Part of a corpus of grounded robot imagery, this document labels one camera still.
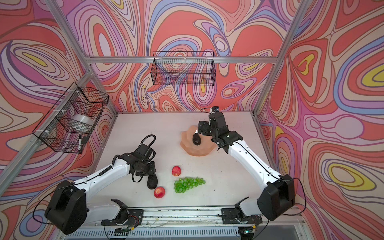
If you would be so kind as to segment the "dark fake avocado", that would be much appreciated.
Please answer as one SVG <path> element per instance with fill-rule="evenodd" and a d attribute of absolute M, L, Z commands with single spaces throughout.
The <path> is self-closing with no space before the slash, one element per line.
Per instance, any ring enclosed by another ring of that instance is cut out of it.
<path fill-rule="evenodd" d="M 158 186 L 158 178 L 156 174 L 148 175 L 147 187 L 149 190 L 154 190 Z"/>
<path fill-rule="evenodd" d="M 202 142 L 201 137 L 198 133 L 194 133 L 192 137 L 192 142 L 195 146 L 199 146 Z"/>

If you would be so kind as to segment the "red fake apple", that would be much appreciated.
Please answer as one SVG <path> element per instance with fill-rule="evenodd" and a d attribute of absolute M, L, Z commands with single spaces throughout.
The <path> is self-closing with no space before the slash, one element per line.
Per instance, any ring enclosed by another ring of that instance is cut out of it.
<path fill-rule="evenodd" d="M 175 177 L 178 177 L 180 176 L 182 173 L 182 170 L 179 166 L 174 166 L 173 169 L 172 169 L 172 175 L 175 176 Z"/>
<path fill-rule="evenodd" d="M 157 187 L 154 191 L 154 196 L 157 199 L 161 199 L 165 196 L 166 190 L 163 187 Z"/>

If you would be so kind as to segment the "green fake grape bunch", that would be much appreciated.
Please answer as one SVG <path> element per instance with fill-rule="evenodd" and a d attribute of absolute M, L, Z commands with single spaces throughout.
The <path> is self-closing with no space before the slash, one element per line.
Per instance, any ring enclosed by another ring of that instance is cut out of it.
<path fill-rule="evenodd" d="M 174 182 L 174 191 L 177 194 L 185 193 L 193 188 L 204 185 L 206 181 L 203 178 L 185 177 Z"/>

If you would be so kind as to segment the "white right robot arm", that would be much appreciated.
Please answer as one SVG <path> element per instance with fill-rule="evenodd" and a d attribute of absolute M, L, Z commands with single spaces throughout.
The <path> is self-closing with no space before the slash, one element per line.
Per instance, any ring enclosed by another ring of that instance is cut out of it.
<path fill-rule="evenodd" d="M 294 179 L 282 176 L 254 153 L 239 133 L 229 129 L 223 113 L 212 112 L 208 121 L 199 121 L 198 134 L 210 136 L 218 149 L 236 159 L 259 185 L 259 197 L 239 202 L 241 214 L 263 215 L 274 221 L 296 204 Z"/>

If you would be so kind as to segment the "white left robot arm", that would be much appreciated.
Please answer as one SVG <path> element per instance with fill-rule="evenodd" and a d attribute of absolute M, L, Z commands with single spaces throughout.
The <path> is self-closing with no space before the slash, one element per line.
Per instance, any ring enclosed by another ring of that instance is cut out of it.
<path fill-rule="evenodd" d="M 98 192 L 127 175 L 147 176 L 156 180 L 153 162 L 156 152 L 145 144 L 140 144 L 131 153 L 115 155 L 105 168 L 75 182 L 63 181 L 53 192 L 45 211 L 45 218 L 63 234 L 77 231 L 83 224 L 101 222 L 115 226 L 126 225 L 130 218 L 128 206 L 118 199 L 107 203 L 90 204 Z"/>

